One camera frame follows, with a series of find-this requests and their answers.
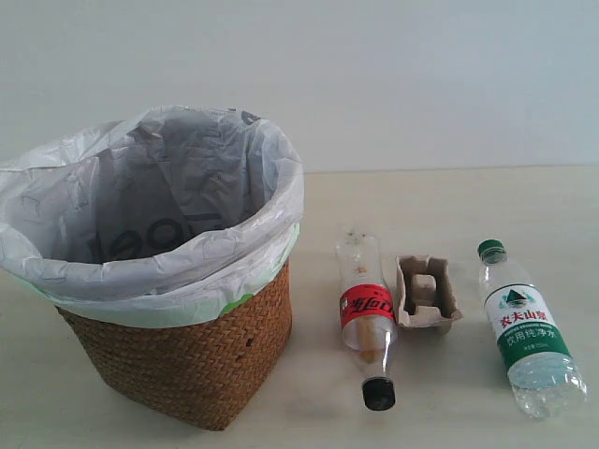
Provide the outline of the clear red label cola bottle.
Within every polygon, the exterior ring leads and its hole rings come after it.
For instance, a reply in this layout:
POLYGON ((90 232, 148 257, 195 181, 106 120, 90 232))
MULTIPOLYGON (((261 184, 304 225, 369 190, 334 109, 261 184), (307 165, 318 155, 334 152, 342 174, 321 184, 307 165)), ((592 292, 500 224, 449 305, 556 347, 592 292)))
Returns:
POLYGON ((342 341, 361 371, 365 407, 376 412, 386 411, 396 402, 389 370, 398 328, 378 240, 366 230, 353 226, 339 238, 336 257, 340 272, 342 341))

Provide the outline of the grey cardboard pulp tray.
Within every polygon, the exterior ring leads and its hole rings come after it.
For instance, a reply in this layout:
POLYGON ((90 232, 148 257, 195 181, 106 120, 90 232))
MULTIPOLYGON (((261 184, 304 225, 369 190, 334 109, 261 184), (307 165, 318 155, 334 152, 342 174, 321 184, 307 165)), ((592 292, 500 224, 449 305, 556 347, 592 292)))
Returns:
POLYGON ((396 257, 397 322, 403 329, 449 332, 463 317, 445 258, 430 255, 396 257))

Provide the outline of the green label water bottle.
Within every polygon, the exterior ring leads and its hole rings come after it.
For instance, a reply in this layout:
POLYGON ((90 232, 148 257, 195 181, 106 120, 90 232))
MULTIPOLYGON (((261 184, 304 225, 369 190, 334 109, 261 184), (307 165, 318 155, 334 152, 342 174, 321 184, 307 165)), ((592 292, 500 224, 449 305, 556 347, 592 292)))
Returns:
POLYGON ((586 402, 587 385, 530 274, 497 239, 477 253, 483 308, 519 408, 547 419, 586 402))

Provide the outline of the white plastic bin liner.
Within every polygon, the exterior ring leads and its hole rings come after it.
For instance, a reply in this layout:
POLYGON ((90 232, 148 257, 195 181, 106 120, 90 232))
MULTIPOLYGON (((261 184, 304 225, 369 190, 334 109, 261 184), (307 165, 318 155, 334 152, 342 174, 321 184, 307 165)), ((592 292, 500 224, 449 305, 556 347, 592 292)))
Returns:
POLYGON ((1 266, 55 306, 111 324, 210 322, 282 269, 303 167, 244 110, 168 106, 1 167, 1 266))

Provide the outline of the brown woven wicker basket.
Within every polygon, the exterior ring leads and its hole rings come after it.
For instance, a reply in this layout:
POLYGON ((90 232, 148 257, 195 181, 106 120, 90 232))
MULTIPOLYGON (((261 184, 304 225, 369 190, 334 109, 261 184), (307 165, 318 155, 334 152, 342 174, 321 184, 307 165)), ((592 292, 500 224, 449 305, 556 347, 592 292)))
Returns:
POLYGON ((270 375, 292 328, 289 266, 205 324, 150 329, 58 311, 100 378, 121 395, 206 430, 223 430, 270 375))

